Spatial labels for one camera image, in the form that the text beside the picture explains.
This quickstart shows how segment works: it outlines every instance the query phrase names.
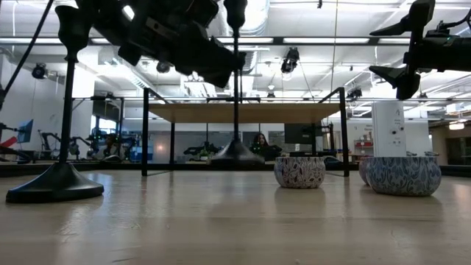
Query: computer monitor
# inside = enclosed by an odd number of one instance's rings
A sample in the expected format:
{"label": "computer monitor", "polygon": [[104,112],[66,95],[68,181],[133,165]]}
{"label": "computer monitor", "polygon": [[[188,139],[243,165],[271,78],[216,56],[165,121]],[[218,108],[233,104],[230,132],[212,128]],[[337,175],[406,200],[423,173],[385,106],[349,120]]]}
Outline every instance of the computer monitor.
{"label": "computer monitor", "polygon": [[285,124],[285,144],[312,144],[313,137],[322,136],[322,124]]}
{"label": "computer monitor", "polygon": [[33,120],[20,123],[17,137],[19,144],[29,143],[31,141],[32,122]]}

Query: wooden table surface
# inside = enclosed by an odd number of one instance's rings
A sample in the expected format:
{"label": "wooden table surface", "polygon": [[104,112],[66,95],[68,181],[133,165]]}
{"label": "wooden table surface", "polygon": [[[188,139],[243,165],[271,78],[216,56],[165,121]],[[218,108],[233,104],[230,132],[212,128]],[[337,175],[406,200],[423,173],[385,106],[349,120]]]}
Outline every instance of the wooden table surface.
{"label": "wooden table surface", "polygon": [[[376,194],[356,172],[312,190],[273,172],[82,174],[103,197],[0,203],[0,264],[471,264],[469,178],[416,198]],[[31,179],[0,178],[0,194]]]}
{"label": "wooden table surface", "polygon": [[[232,104],[152,104],[149,111],[175,123],[233,123]],[[339,111],[339,104],[270,103],[239,105],[240,123],[311,124]]]}

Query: wooden tabletop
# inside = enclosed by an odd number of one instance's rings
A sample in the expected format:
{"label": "wooden tabletop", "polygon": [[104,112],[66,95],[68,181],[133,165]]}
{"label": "wooden tabletop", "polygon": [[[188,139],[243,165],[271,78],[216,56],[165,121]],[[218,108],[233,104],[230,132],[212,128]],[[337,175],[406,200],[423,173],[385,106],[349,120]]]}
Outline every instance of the wooden tabletop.
{"label": "wooden tabletop", "polygon": [[[153,104],[149,111],[175,123],[233,123],[232,104]],[[339,111],[339,104],[266,103],[239,105],[240,123],[316,123]]]}

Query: desk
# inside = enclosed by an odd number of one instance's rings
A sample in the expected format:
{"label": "desk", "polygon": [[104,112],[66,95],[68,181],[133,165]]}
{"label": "desk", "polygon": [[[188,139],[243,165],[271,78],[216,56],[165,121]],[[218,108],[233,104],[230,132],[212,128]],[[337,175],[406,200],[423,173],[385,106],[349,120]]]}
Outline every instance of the desk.
{"label": "desk", "polygon": [[[338,103],[327,102],[338,94]],[[174,136],[176,123],[225,123],[234,122],[233,103],[173,103],[165,101],[165,104],[150,104],[149,97],[160,95],[150,88],[144,88],[144,107],[142,123],[142,145],[147,146],[149,139],[149,112],[171,123],[170,134],[170,161],[169,168],[174,168]],[[221,101],[233,100],[233,98],[221,98]],[[240,104],[238,106],[238,123],[240,124],[315,124],[324,118],[340,113],[341,148],[344,150],[344,176],[349,176],[348,168],[348,142],[347,142],[347,112],[345,89],[337,88],[317,103],[299,100],[297,103],[272,103],[277,99],[265,99],[259,103]],[[143,152],[142,175],[147,176],[147,154]]]}
{"label": "desk", "polygon": [[[232,104],[152,104],[149,111],[173,123],[233,123]],[[239,123],[313,124],[339,111],[339,104],[239,105]]]}

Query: dark hair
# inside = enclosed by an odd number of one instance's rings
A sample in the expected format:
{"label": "dark hair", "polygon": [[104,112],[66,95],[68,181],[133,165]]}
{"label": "dark hair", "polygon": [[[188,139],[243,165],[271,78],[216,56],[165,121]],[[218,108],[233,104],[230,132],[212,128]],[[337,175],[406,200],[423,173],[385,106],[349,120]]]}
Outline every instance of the dark hair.
{"label": "dark hair", "polygon": [[254,142],[254,143],[258,143],[258,138],[260,137],[260,135],[262,135],[262,136],[263,136],[263,139],[265,139],[265,144],[264,144],[263,146],[268,146],[268,145],[269,145],[269,144],[268,144],[268,141],[266,140],[265,135],[264,135],[263,133],[261,133],[261,132],[257,133],[257,135],[253,138],[253,142]]}
{"label": "dark hair", "polygon": [[106,136],[106,138],[109,138],[113,142],[113,144],[117,142],[115,133],[110,133],[109,135]]}

